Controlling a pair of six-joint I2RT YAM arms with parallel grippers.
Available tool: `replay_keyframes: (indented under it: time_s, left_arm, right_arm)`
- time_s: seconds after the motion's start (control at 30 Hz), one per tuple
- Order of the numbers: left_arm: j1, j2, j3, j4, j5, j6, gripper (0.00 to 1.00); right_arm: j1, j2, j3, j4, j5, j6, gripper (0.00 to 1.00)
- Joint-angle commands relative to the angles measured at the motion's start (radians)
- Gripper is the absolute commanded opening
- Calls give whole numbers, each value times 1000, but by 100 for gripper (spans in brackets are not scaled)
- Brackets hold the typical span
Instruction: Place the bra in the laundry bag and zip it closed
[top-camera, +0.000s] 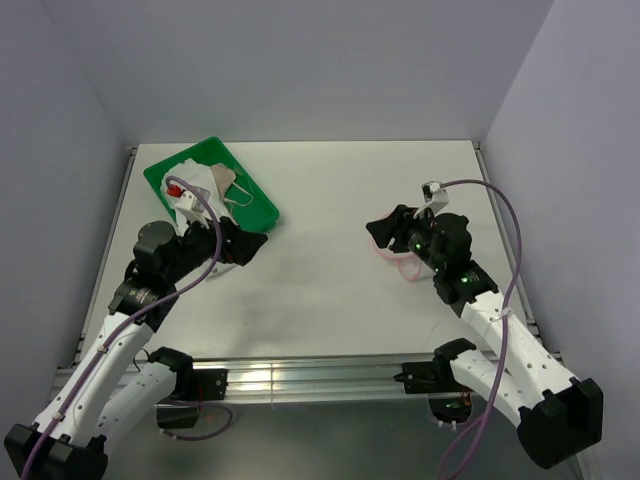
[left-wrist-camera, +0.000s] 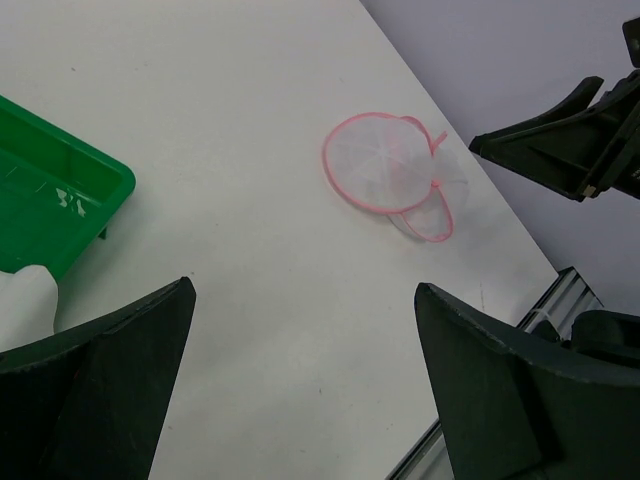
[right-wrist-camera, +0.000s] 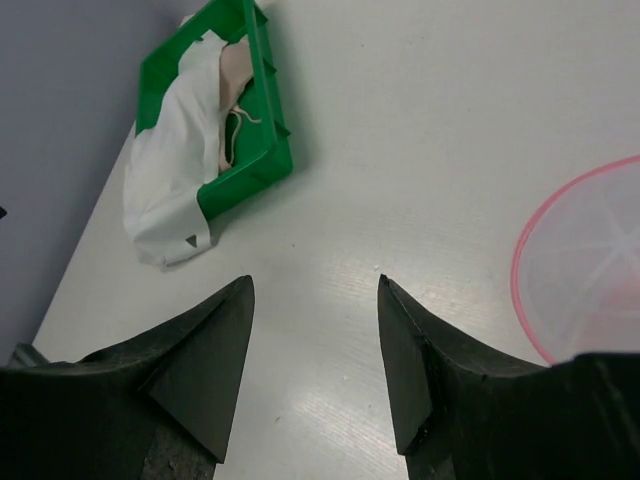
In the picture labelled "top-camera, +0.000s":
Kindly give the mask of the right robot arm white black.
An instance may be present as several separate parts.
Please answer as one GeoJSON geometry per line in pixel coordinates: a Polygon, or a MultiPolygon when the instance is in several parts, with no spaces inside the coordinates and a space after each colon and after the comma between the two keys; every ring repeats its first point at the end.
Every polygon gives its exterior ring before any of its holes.
{"type": "Polygon", "coordinates": [[[497,284],[472,258],[463,215],[417,212],[406,205],[366,225],[377,247],[411,253],[434,273],[436,293],[497,355],[489,361],[460,338],[434,353],[433,378],[481,395],[515,427],[521,446],[549,469],[602,439],[604,393],[556,360],[508,306],[497,284]]]}

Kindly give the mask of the white mesh laundry bag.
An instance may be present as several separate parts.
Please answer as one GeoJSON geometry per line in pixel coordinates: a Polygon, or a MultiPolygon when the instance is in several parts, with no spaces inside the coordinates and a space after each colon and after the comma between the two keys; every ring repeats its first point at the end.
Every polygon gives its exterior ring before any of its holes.
{"type": "Polygon", "coordinates": [[[433,273],[411,253],[388,253],[370,239],[373,251],[385,262],[393,265],[399,275],[407,282],[415,283],[430,278],[433,273]]]}

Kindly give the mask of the white bra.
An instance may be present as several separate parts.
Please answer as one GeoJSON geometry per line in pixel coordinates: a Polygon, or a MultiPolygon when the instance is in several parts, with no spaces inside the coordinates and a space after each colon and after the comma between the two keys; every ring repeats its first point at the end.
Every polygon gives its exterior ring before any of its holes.
{"type": "Polygon", "coordinates": [[[181,207],[194,207],[196,213],[207,220],[210,220],[211,216],[191,190],[186,189],[181,183],[176,183],[175,181],[168,183],[168,177],[181,179],[194,190],[197,190],[200,196],[207,201],[218,220],[223,216],[230,216],[219,195],[211,168],[188,158],[168,170],[162,178],[160,189],[162,198],[169,205],[171,212],[175,214],[175,224],[179,234],[183,235],[188,227],[188,218],[184,216],[181,207]]]}

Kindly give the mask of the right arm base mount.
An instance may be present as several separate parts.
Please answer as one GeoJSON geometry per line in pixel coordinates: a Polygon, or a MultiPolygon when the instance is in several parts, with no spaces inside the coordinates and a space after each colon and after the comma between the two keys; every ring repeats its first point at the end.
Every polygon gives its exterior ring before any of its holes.
{"type": "Polygon", "coordinates": [[[431,414],[438,422],[453,426],[471,417],[471,391],[436,361],[402,363],[393,380],[403,385],[406,395],[427,395],[431,414]]]}

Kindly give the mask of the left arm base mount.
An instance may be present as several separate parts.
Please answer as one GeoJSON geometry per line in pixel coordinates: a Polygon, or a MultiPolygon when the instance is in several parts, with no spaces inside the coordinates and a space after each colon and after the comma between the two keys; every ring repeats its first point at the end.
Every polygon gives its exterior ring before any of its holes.
{"type": "Polygon", "coordinates": [[[226,396],[229,371],[224,368],[194,369],[186,386],[172,393],[168,400],[156,408],[156,421],[161,429],[186,430],[200,424],[221,427],[229,414],[217,404],[226,396]]]}

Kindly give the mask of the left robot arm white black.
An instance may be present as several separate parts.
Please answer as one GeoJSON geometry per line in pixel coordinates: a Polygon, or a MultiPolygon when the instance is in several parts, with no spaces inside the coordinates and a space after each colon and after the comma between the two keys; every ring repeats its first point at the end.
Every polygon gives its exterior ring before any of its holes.
{"type": "Polygon", "coordinates": [[[165,221],[144,225],[90,352],[34,421],[14,425],[5,437],[19,477],[100,479],[115,443],[152,407],[195,399],[192,357],[168,347],[152,352],[122,390],[116,387],[181,295],[179,281],[199,267],[244,266],[267,240],[227,217],[192,222],[184,234],[165,221]]]}

